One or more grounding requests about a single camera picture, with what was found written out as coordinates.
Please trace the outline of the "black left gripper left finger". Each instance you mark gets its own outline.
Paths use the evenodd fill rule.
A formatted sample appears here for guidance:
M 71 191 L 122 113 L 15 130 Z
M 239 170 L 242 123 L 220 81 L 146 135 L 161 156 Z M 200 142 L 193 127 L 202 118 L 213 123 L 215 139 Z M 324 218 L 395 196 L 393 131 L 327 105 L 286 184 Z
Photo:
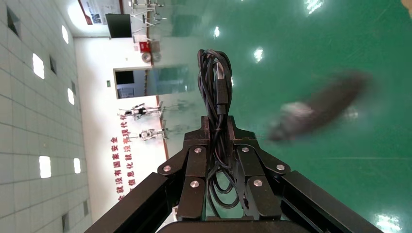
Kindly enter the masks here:
M 168 203 L 177 207 L 178 221 L 202 221 L 205 218 L 210 145 L 209 119 L 202 116 L 201 127 L 186 133 L 182 149 L 157 169 L 158 174 L 168 178 Z

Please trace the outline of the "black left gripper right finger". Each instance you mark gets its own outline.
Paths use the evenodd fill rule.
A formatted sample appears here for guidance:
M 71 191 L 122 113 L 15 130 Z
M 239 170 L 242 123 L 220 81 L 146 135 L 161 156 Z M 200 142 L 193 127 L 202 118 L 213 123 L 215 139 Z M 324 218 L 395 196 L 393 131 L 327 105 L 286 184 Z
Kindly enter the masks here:
M 264 151 L 253 132 L 237 128 L 233 116 L 227 118 L 226 137 L 244 215 L 254 220 L 279 220 L 278 186 L 290 166 Z

